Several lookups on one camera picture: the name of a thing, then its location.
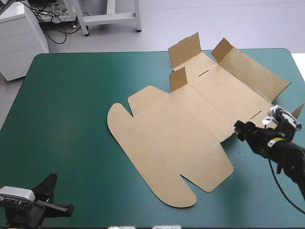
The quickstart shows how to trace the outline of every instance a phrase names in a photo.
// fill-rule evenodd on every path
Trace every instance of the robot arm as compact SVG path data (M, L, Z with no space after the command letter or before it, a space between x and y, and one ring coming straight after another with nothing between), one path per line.
M285 109L275 106L270 109L270 116L277 127L259 128L252 122L235 123L237 137L248 143L252 151L277 163L276 172L281 170L295 182L305 199L305 149L291 141L301 124Z
M73 205L53 204L56 174L50 174L30 189L5 186L0 189L0 207L5 208L10 228L36 229L45 218L70 217Z

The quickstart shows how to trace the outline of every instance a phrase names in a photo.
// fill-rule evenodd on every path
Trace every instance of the unfolded cardboard box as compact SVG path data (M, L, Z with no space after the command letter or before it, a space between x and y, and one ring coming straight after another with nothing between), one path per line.
M221 142L237 120L261 126L272 101L289 85L225 38L201 51L198 33L169 48L171 93L147 86L108 113L108 127L154 194L173 207L196 196L183 177L211 192L233 173Z

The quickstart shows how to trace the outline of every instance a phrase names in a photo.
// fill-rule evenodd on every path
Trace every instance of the drawer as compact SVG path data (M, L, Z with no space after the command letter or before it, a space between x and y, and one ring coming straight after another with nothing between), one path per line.
M28 32L0 40L0 56L40 45L35 32Z
M26 17L0 23L0 40L33 31Z
M24 77L34 59L44 53L41 45L0 56L0 72L7 81Z

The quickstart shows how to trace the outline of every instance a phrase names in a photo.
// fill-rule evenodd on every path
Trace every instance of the green table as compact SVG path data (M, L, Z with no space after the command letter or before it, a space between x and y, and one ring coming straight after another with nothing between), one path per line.
M242 51L293 82L276 104L293 110L305 101L305 84L288 50ZM168 52L38 55L0 131L0 187L32 188L57 173L55 202L73 203L75 212L45 220L48 227L304 227L305 216L283 198L267 160L235 136L222 144L234 173L215 191L187 181L197 203L184 209L155 197L110 134L106 117L113 103L128 108L128 96L147 85L168 92L171 71ZM305 112L299 120L305 123ZM304 138L305 130L295 143L305 146ZM278 177L305 208L297 185Z

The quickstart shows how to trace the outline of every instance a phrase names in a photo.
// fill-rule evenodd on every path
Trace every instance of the gray floor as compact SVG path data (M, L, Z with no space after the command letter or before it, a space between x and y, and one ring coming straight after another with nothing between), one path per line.
M102 0L82 0L90 15L102 11ZM226 37L237 48L287 48L305 53L305 0L139 0L142 32L134 23L91 26L69 35L63 45L48 40L50 52L164 51L199 32L203 49ZM117 12L133 9L133 0L117 0ZM63 34L52 33L56 41ZM0 128L21 80L0 76Z

